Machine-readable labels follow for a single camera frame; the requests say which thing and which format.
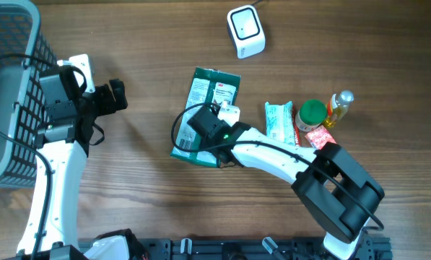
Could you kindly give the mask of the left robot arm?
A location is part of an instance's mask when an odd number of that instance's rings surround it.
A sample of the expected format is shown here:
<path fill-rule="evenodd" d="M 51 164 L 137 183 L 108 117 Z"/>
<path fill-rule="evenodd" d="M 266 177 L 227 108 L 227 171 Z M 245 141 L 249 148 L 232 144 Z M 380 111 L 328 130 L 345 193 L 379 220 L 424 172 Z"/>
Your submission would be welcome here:
<path fill-rule="evenodd" d="M 88 91 L 82 70 L 71 65 L 48 69 L 40 75 L 47 120 L 38 125 L 33 140 L 37 174 L 30 216 L 17 247 L 29 259 L 46 256 L 57 247 L 78 246 L 79 185 L 89 156 L 95 123 L 127 108 L 124 83 L 109 83 Z"/>

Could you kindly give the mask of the green lid stock jar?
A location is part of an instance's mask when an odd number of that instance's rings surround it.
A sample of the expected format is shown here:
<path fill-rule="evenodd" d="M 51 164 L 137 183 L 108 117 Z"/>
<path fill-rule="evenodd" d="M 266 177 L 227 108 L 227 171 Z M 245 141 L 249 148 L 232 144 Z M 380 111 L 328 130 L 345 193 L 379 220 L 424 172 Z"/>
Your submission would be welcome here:
<path fill-rule="evenodd" d="M 326 107 L 320 100 L 307 100 L 296 114 L 295 123 L 304 132 L 318 128 L 327 117 Z"/>

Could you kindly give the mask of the green 3M gloves packet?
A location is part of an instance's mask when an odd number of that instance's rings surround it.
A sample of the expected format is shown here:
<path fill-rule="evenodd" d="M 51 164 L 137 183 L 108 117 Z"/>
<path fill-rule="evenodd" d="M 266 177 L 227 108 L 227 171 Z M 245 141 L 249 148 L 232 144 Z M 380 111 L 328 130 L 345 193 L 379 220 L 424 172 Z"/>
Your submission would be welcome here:
<path fill-rule="evenodd" d="M 196 67 L 188 92 L 186 108 L 199 103 L 221 105 L 223 101 L 226 101 L 229 105 L 234 105 L 238 96 L 240 81 L 241 76 L 239 75 Z M 188 119 L 199 108 L 200 106 L 185 112 L 180 122 L 176 135 L 176 144 L 183 149 L 194 150 L 201 143 L 201 137 L 187 124 Z M 220 166 L 220 161 L 210 152 L 190 153 L 174 147 L 170 155 L 195 165 L 210 168 Z"/>

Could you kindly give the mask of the red Nescafe coffee sachet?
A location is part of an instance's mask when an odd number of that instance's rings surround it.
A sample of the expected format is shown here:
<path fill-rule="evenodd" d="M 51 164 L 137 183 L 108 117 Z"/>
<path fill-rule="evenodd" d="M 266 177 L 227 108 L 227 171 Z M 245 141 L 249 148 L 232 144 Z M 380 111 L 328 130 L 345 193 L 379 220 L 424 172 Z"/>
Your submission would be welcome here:
<path fill-rule="evenodd" d="M 300 132 L 299 132 L 299 129 L 295 123 L 296 114 L 297 114 L 297 109 L 296 109 L 295 105 L 293 105 L 292 106 L 292 125 L 294 127 L 294 133 L 295 133 L 295 145 L 297 147 L 300 147 L 301 146 Z"/>

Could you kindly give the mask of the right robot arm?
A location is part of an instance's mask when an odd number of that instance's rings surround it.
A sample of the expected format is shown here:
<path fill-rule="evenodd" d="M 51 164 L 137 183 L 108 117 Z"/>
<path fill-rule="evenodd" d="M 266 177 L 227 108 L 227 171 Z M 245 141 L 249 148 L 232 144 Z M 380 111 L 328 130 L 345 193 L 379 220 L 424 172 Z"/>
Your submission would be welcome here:
<path fill-rule="evenodd" d="M 291 185 L 296 196 L 326 231 L 323 247 L 337 259 L 350 259 L 362 234 L 383 230 L 375 211 L 385 196 L 382 186 L 340 145 L 296 147 L 252 126 L 228 123 L 215 109 L 202 107 L 187 124 L 201 137 L 199 149 L 217 159 L 255 168 Z"/>

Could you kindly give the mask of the yellow dish soap bottle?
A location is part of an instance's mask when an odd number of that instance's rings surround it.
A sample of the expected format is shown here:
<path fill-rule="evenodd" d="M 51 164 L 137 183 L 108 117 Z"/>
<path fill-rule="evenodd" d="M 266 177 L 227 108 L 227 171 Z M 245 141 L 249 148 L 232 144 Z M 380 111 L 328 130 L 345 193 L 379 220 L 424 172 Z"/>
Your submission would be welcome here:
<path fill-rule="evenodd" d="M 347 113 L 353 101 L 354 95 L 350 90 L 343 90 L 340 93 L 333 94 L 326 104 L 327 117 L 323 121 L 323 125 L 326 128 L 334 127 Z"/>

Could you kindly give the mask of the orange white tissue pack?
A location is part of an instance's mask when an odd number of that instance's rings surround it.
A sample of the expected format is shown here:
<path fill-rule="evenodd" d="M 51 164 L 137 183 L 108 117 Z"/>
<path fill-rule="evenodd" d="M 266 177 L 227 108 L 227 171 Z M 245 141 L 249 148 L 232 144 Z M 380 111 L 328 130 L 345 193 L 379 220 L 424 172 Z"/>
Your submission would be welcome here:
<path fill-rule="evenodd" d="M 318 128 L 308 132 L 305 135 L 305 138 L 308 140 L 311 146 L 317 150 L 322 149 L 328 142 L 336 144 L 335 139 L 324 126 L 319 126 Z"/>

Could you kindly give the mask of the mint green wipes packet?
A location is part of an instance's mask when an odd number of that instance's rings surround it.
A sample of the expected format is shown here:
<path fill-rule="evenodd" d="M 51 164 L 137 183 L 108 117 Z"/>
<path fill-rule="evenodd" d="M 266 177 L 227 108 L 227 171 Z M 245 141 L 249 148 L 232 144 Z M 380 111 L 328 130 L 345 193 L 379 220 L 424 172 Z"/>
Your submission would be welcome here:
<path fill-rule="evenodd" d="M 285 144 L 296 145 L 292 123 L 292 101 L 284 105 L 265 103 L 266 135 Z"/>

